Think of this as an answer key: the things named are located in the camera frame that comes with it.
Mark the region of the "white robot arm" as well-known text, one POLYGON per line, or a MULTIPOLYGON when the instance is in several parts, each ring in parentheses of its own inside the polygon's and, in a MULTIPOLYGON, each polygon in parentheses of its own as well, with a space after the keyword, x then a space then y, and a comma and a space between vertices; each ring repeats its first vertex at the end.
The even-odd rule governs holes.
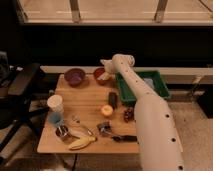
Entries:
POLYGON ((134 118, 142 171, 186 171, 168 103, 136 74, 134 57, 115 54, 100 62, 107 73, 120 73, 136 97, 134 118))

